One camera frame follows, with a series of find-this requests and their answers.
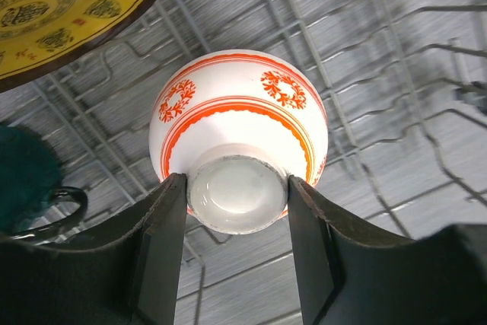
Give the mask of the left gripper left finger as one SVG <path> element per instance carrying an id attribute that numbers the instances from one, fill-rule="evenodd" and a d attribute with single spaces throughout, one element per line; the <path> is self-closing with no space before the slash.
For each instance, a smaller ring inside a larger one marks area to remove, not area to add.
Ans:
<path id="1" fill-rule="evenodd" d="M 60 244 L 1 237 L 3 324 L 172 324 L 186 176 Z"/>

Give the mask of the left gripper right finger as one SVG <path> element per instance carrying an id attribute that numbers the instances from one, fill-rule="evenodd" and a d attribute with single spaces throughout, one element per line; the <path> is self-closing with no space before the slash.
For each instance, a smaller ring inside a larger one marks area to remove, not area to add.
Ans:
<path id="1" fill-rule="evenodd" d="M 379 228 L 298 177 L 288 220 L 305 324 L 484 324 L 486 227 L 420 240 Z"/>

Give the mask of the yellow patterned plate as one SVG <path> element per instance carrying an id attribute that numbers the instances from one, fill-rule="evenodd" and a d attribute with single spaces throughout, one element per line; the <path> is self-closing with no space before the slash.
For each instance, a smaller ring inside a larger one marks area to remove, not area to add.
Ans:
<path id="1" fill-rule="evenodd" d="M 112 40 L 156 0 L 1 0 L 1 90 L 59 69 Z"/>

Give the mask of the white orange patterned bowl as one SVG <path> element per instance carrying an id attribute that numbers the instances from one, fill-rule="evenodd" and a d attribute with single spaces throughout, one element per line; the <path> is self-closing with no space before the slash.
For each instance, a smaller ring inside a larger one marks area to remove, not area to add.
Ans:
<path id="1" fill-rule="evenodd" d="M 159 180 L 187 178 L 188 212 L 223 234 L 261 231 L 288 212 L 288 178 L 317 185 L 328 120 L 311 81 L 279 57 L 226 49 L 178 70 L 152 111 Z"/>

